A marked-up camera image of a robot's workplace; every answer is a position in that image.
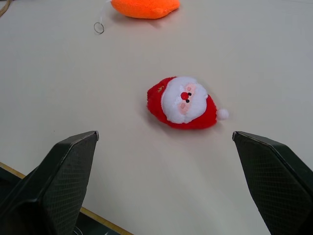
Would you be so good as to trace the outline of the red Santa plush toy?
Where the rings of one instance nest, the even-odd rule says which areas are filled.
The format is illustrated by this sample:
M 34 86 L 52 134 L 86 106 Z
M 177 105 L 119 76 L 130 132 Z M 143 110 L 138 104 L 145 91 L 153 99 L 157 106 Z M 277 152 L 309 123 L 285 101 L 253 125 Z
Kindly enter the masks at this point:
M 218 109 L 205 87 L 188 76 L 161 80 L 147 91 L 147 109 L 160 122 L 181 130 L 212 127 L 229 118 L 226 109 Z

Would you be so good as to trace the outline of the orange plush toy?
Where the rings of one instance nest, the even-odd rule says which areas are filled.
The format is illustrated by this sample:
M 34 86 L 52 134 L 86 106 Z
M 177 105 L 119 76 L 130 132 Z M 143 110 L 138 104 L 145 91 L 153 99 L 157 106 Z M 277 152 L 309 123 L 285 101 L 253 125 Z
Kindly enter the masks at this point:
M 137 19 L 160 19 L 180 7 L 179 0 L 111 0 L 120 14 Z

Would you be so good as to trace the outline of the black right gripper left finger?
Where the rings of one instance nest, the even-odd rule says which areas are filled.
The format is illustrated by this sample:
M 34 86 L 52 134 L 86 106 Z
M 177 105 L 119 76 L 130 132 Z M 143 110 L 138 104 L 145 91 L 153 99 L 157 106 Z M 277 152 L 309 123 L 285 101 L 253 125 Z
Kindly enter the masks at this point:
M 55 144 L 24 178 L 0 166 L 0 235 L 74 235 L 99 134 Z

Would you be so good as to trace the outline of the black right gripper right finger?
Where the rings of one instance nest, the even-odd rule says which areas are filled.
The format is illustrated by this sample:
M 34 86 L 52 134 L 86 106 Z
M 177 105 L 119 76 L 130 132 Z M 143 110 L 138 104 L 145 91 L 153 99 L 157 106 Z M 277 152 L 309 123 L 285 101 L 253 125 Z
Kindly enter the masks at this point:
M 313 171 L 286 145 L 235 131 L 247 186 L 271 235 L 313 235 Z

